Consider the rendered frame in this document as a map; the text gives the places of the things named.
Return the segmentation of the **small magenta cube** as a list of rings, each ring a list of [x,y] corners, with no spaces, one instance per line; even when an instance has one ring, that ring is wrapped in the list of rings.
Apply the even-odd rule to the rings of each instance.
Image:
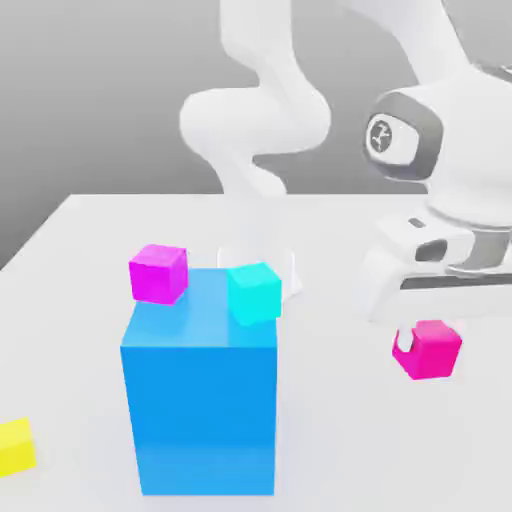
[[[129,262],[132,296],[136,301],[173,305],[188,287],[185,248],[150,244]]]

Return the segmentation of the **small yellow cube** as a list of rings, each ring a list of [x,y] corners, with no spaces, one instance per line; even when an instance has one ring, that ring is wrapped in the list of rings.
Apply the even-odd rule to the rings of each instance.
[[[0,477],[36,466],[36,450],[27,417],[0,424]]]

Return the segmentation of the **large blue box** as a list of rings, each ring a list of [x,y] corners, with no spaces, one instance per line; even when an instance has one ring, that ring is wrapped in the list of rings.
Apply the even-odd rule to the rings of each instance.
[[[143,495],[273,494],[276,324],[232,318],[225,271],[191,270],[173,306],[137,303],[120,351]]]

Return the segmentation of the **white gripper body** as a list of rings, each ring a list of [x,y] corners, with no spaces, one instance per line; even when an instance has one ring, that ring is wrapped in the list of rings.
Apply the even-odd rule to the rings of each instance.
[[[512,247],[502,265],[473,276],[446,274],[439,264],[406,263],[384,247],[363,260],[361,308],[372,322],[512,316]]]

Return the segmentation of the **small cyan cube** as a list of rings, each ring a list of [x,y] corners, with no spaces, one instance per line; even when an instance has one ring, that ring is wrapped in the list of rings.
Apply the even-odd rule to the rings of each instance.
[[[282,281],[265,262],[229,268],[227,301],[242,326],[275,320],[282,313]]]

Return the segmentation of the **small pink cube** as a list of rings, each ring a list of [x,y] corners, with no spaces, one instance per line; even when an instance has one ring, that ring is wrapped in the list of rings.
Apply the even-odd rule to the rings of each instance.
[[[395,335],[392,355],[413,380],[449,377],[452,374],[462,338],[441,320],[418,321],[410,330],[412,344],[400,348],[401,330]]]

